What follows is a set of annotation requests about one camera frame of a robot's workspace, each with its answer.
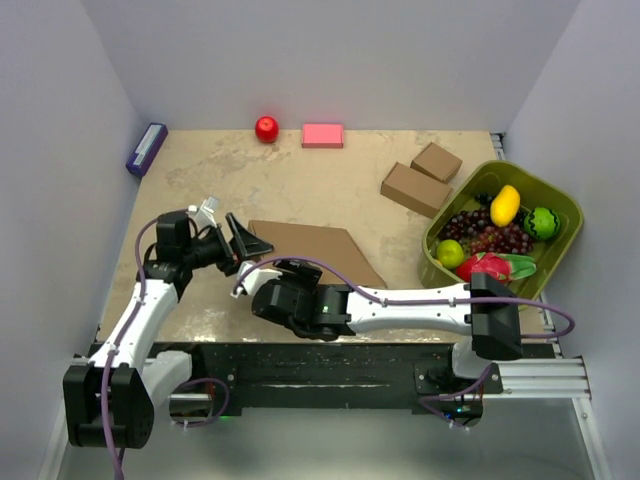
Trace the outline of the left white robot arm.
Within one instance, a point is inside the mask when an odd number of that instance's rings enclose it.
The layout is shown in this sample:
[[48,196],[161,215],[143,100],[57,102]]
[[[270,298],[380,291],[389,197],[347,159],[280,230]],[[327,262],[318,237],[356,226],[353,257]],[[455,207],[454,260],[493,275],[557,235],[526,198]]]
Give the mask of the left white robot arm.
[[156,241],[147,253],[137,252],[132,297],[108,339],[88,359],[72,364],[63,377],[69,441],[78,447],[140,449],[149,440],[155,412],[176,388],[200,390],[207,368],[185,352],[148,355],[160,327],[178,305],[197,269],[215,266],[225,276],[241,263],[271,253],[233,214],[225,219],[226,239],[210,209],[204,235],[198,234],[191,211],[168,212],[148,222]]

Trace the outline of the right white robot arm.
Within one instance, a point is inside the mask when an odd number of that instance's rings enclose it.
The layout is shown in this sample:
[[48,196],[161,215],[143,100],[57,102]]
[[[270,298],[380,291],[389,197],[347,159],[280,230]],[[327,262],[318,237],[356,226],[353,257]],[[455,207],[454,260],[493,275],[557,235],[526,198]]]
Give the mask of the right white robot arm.
[[485,273],[432,289],[385,290],[342,280],[322,284],[309,259],[245,261],[233,291],[251,297],[254,316],[297,337],[334,341],[382,330],[438,330],[460,335],[445,369],[448,386],[469,392],[490,363],[523,356],[514,295]]

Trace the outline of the large brown cardboard box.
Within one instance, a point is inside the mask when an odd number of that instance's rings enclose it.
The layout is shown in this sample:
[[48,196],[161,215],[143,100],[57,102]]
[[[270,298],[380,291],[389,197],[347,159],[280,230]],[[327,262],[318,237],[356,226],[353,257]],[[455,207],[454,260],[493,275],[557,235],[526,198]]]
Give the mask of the large brown cardboard box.
[[319,260],[364,287],[386,288],[350,233],[344,228],[251,220],[249,230],[274,246],[263,258],[309,257]]

